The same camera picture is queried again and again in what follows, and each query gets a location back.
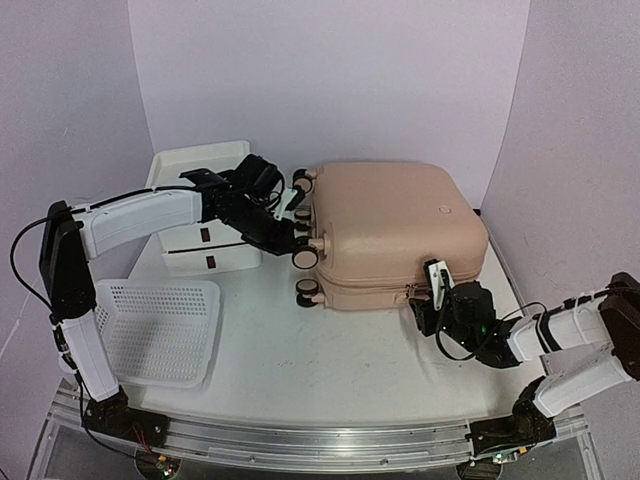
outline white storage drawer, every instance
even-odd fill
[[[259,267],[262,263],[261,252],[246,244],[183,253],[163,253],[162,258],[169,272],[175,276],[245,270]]]
[[[196,168],[208,168],[213,172],[229,170],[236,168],[249,153],[249,142],[246,141],[159,152],[153,158],[147,186],[191,185],[188,180],[180,178],[182,172]],[[240,237],[239,232],[218,220],[158,233],[162,258],[169,272],[176,276],[259,266],[262,252],[244,243]]]

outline white bracket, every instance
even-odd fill
[[[445,280],[442,276],[443,270],[447,272],[449,276],[449,288],[453,288],[455,283],[444,261],[429,265],[429,283],[431,284],[431,291],[433,292],[433,308],[436,312],[442,308],[442,303],[444,302]]]
[[[280,203],[273,212],[273,218],[280,221],[284,217],[284,212],[287,210],[287,206],[298,195],[298,191],[293,188],[285,188],[280,196]]]

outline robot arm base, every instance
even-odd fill
[[[470,424],[467,439],[473,443],[475,458],[509,453],[552,440],[556,436],[553,418],[545,417],[534,405],[536,390],[544,377],[531,382],[520,394],[507,417],[480,420]]]
[[[149,447],[164,447],[169,418],[159,413],[130,408],[128,401],[122,387],[117,394],[102,402],[89,400],[82,418],[84,427],[134,443],[140,442],[140,435]]]

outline pink suitcase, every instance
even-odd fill
[[[311,191],[311,239],[293,262],[314,268],[317,280],[299,282],[301,305],[397,307],[407,302],[408,285],[425,284],[422,266],[433,259],[447,262],[456,283],[480,274],[487,230],[440,167],[330,163],[296,172],[294,184]]]

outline suitcase wheel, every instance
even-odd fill
[[[320,292],[320,284],[312,278],[305,278],[296,283],[296,292],[301,295],[315,295]]]
[[[294,227],[299,232],[310,232],[312,227],[308,223],[296,222]]]
[[[295,240],[296,246],[309,245],[309,240],[311,240],[311,237],[309,235],[299,235]]]
[[[295,248],[291,261],[300,270],[309,270],[318,264],[318,251],[311,245],[300,245]]]
[[[305,297],[301,293],[296,295],[296,303],[298,304],[299,307],[304,307],[304,308],[311,308],[317,305],[317,303],[315,303],[310,298]]]
[[[313,188],[313,177],[304,168],[301,168],[293,174],[293,185],[302,188],[304,193],[309,193]]]
[[[310,222],[311,221],[311,210],[296,210],[293,214],[293,218],[295,218],[299,222]]]

